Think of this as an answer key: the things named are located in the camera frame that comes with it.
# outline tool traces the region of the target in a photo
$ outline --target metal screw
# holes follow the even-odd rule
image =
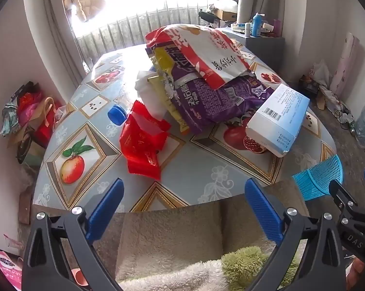
[[[326,213],[324,214],[324,218],[325,218],[325,219],[327,219],[327,220],[332,220],[332,214],[330,214],[330,213],[326,212]]]
[[[297,214],[297,210],[295,208],[288,208],[286,212],[288,213],[288,215],[293,215],[293,216]]]
[[[79,215],[80,213],[82,213],[83,212],[83,208],[82,207],[79,207],[79,206],[77,206],[77,207],[74,207],[73,209],[72,209],[72,213],[74,214],[74,215]]]
[[[37,219],[42,220],[45,217],[45,212],[38,212],[37,213]]]

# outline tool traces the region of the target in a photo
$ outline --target red bag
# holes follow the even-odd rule
[[[33,134],[34,140],[42,147],[47,148],[50,138],[54,131],[54,114],[56,113],[56,106],[51,97],[45,99],[45,108],[43,110],[44,121]]]
[[[170,124],[153,118],[145,105],[135,101],[122,128],[119,142],[129,173],[161,179],[157,150],[162,150]]]
[[[28,106],[35,104],[35,103],[39,103],[41,100],[42,100],[42,92],[37,92],[37,93],[26,92],[18,100],[18,109],[17,109],[18,116]]]

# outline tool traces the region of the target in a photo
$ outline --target table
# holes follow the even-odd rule
[[[167,114],[166,120],[172,127],[166,146],[158,154],[161,182],[130,174],[126,158],[120,151],[122,126],[112,123],[107,112],[114,104],[129,111],[133,102],[139,99],[134,89],[137,73],[151,67],[144,48],[145,45],[139,45],[104,54],[75,91],[67,104],[68,114],[56,128],[46,149],[34,204],[63,210],[83,206],[119,177],[124,182],[125,194],[117,212],[183,207],[242,194],[250,177],[256,177],[263,185],[273,184],[336,153],[332,137],[310,109],[299,136],[283,158],[277,158],[269,151],[257,154],[233,148],[224,138],[230,130],[225,123],[209,127],[200,135],[184,136],[180,134],[177,122]],[[102,84],[93,82],[95,77],[116,64],[111,63],[114,59],[123,67],[117,80]],[[257,57],[249,63],[257,77],[262,72],[273,73]],[[81,176],[66,184],[60,172],[68,158],[62,153],[82,139],[83,145],[93,148],[81,154],[83,166],[77,163],[83,168]]]

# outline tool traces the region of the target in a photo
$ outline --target cardboard box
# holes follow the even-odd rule
[[[309,98],[280,84],[250,119],[247,136],[283,157],[300,131],[308,104]]]
[[[236,21],[236,13],[233,12],[225,12],[220,9],[214,9],[212,11],[217,17],[224,21]]]

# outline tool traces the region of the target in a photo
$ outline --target beige carpet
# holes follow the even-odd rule
[[[308,215],[293,180],[265,190],[284,206]],[[267,241],[244,195],[185,208],[127,213],[121,233],[117,281],[180,270],[242,247],[259,246],[266,253],[275,247]]]

